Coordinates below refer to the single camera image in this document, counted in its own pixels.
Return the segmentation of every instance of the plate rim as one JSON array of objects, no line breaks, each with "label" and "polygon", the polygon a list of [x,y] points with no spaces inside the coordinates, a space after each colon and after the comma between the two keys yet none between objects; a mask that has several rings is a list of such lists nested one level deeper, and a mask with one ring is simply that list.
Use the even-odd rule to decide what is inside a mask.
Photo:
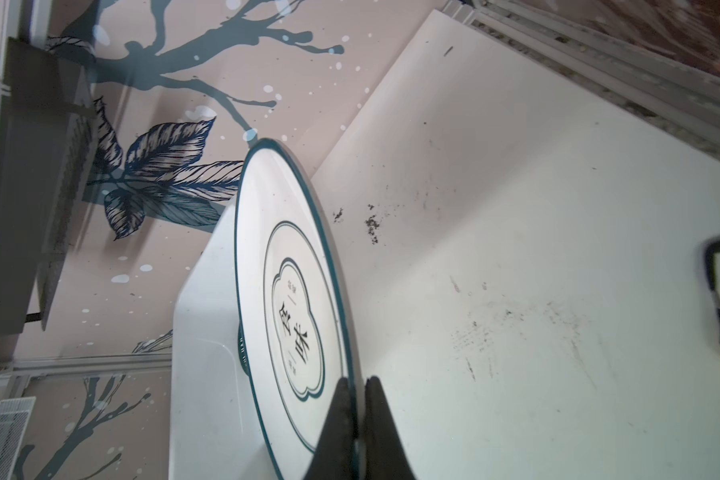
[{"label": "plate rim", "polygon": [[[320,238],[320,245],[322,246],[323,253],[326,255],[328,275],[331,277],[331,284],[333,285],[334,295],[336,296],[336,313],[338,321],[341,324],[343,337],[342,340],[344,343],[344,351],[346,353],[347,380],[349,386],[349,398],[352,405],[352,415],[355,417],[355,425],[359,426],[361,419],[360,410],[358,409],[358,396],[356,386],[357,378],[359,378],[359,376],[357,375],[357,373],[359,373],[359,363],[355,364],[355,361],[357,360],[357,355],[355,353],[357,347],[355,343],[355,337],[349,336],[349,331],[352,330],[354,333],[354,328],[351,328],[349,325],[351,321],[348,315],[348,298],[346,297],[346,295],[344,295],[344,279],[343,276],[341,276],[341,267],[338,264],[338,259],[334,260],[332,255],[332,251],[335,251],[336,248],[334,247],[332,238],[330,237],[330,230],[327,230],[323,225],[325,216],[322,213],[322,209],[318,206],[317,196],[315,195],[315,191],[312,188],[312,185],[308,182],[304,171],[302,170],[301,166],[296,161],[294,161],[291,152],[284,145],[280,144],[277,140],[273,140],[271,138],[260,139],[250,148],[250,150],[248,150],[248,154],[243,161],[244,163],[242,166],[242,172],[240,172],[240,180],[238,181],[238,190],[235,198],[235,293],[237,294],[237,314],[240,320],[240,331],[242,332],[242,348],[247,351],[246,334],[245,328],[242,325],[242,310],[240,308],[240,276],[238,275],[237,268],[237,221],[240,217],[238,215],[238,213],[240,212],[240,194],[242,192],[242,186],[246,176],[246,171],[248,170],[250,160],[253,159],[253,156],[259,150],[263,149],[274,150],[276,153],[278,153],[278,155],[280,155],[282,159],[284,159],[284,161],[288,165],[288,168],[290,168],[291,173],[293,173],[293,176],[296,177],[298,186],[301,188],[302,194],[304,195],[307,201],[307,205],[309,206],[309,213],[312,214],[312,219],[315,221],[317,233]],[[267,451],[269,452],[269,457],[272,460],[272,466],[275,467],[275,474],[277,474],[279,480],[284,480],[282,474],[280,473],[280,467],[278,466],[277,459],[272,452],[272,446],[269,443],[269,436],[266,433],[266,428],[264,427],[261,410],[259,409],[259,399],[256,397],[256,388],[253,386],[253,375],[249,374],[248,379],[251,383],[251,393],[253,394],[253,404],[256,406],[256,415],[259,417],[259,425],[262,429],[262,434],[264,435],[264,443],[266,444]],[[359,464],[359,458],[356,451],[353,453],[353,463],[355,464],[355,466]]]}]

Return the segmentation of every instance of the oval plate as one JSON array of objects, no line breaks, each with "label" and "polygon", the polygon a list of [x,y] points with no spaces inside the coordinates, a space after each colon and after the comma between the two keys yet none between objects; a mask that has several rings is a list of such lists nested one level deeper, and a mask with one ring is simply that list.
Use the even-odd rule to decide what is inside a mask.
[{"label": "oval plate", "polygon": [[235,268],[251,389],[280,478],[306,473],[342,377],[356,422],[362,411],[357,349],[325,225],[297,162],[278,142],[260,140],[240,177]]}]

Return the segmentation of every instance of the leaf pattern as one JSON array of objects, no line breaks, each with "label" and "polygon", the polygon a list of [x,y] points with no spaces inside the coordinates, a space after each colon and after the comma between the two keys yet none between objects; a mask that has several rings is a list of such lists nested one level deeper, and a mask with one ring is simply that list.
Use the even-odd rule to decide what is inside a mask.
[{"label": "leaf pattern", "polygon": [[73,45],[85,49],[88,53],[94,54],[94,47],[85,40],[80,40],[75,37],[48,37],[45,41],[45,49],[48,52],[52,52],[61,45]]},{"label": "leaf pattern", "polygon": [[96,119],[98,120],[99,144],[96,147],[94,168],[96,171],[111,174],[123,163],[123,149],[117,143],[117,135],[112,124],[106,118],[106,105],[102,98],[94,100],[96,107]]},{"label": "leaf pattern", "polygon": [[144,207],[149,212],[174,224],[205,226],[219,221],[219,212],[208,200],[187,197],[172,187],[150,185],[139,193],[143,195]]},{"label": "leaf pattern", "polygon": [[214,120],[155,125],[128,149],[125,172],[152,178],[195,163],[202,156]]},{"label": "leaf pattern", "polygon": [[118,188],[104,198],[104,213],[115,232],[115,239],[125,238],[144,222],[144,200],[137,194]]},{"label": "leaf pattern", "polygon": [[241,161],[219,161],[206,165],[178,168],[157,179],[184,195],[211,201],[229,200],[237,192],[242,172]]}]

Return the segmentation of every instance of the white spot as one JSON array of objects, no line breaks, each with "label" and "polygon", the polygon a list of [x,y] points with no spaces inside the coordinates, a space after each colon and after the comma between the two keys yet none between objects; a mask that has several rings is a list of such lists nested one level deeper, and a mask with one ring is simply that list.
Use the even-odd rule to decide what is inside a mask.
[{"label": "white spot", "polygon": [[251,128],[250,130],[246,130],[242,134],[242,139],[245,141],[253,140],[256,137],[256,134],[258,134],[259,131],[255,128]]},{"label": "white spot", "polygon": [[102,45],[110,44],[110,36],[106,34],[106,30],[101,25],[94,25],[94,38]]},{"label": "white spot", "polygon": [[189,120],[198,121],[201,118],[214,118],[216,116],[216,112],[205,105],[198,105],[195,107],[195,111],[186,110],[184,112],[184,116],[186,116]]},{"label": "white spot", "polygon": [[291,3],[289,0],[275,0],[275,6],[280,15],[286,16],[291,14]]}]

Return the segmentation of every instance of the dark blue leaf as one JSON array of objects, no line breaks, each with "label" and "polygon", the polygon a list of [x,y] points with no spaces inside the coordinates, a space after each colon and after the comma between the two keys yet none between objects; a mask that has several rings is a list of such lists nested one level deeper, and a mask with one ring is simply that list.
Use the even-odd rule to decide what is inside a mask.
[{"label": "dark blue leaf", "polygon": [[157,182],[190,197],[229,200],[240,184],[242,164],[242,161],[221,161],[191,165],[164,174]]},{"label": "dark blue leaf", "polygon": [[94,106],[96,107],[99,127],[99,144],[96,147],[94,169],[98,172],[110,174],[122,166],[123,149],[117,143],[115,129],[112,128],[110,121],[106,119],[106,112],[104,111],[106,105],[101,98],[94,100]]},{"label": "dark blue leaf", "polygon": [[104,213],[115,232],[115,239],[124,238],[144,222],[144,201],[128,190],[118,188],[104,198]]},{"label": "dark blue leaf", "polygon": [[187,197],[172,187],[150,185],[139,190],[139,194],[147,211],[174,224],[204,226],[219,221],[219,212],[208,200]]},{"label": "dark blue leaf", "polygon": [[192,165],[202,156],[214,120],[155,125],[128,149],[125,172],[139,177],[159,177]]}]

